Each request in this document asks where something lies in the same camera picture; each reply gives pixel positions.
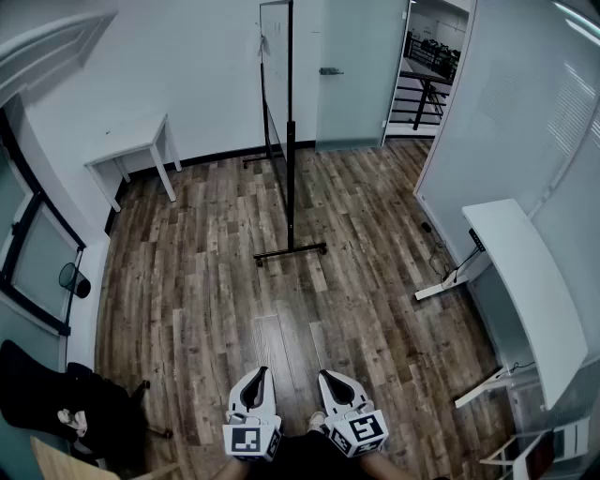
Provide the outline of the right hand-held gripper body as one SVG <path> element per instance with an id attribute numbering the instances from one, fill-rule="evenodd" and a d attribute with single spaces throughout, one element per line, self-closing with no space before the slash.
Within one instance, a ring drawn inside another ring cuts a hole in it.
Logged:
<path id="1" fill-rule="evenodd" d="M 346 458 L 380 450 L 389 436 L 383 413 L 371 401 L 326 418 L 328 438 Z"/>

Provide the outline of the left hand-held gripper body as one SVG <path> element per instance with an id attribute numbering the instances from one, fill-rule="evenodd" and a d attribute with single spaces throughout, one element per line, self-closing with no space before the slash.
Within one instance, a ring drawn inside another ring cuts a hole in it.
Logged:
<path id="1" fill-rule="evenodd" d="M 278 415 L 252 416 L 232 412 L 223 426 L 225 453 L 248 462 L 271 462 L 281 441 Z"/>

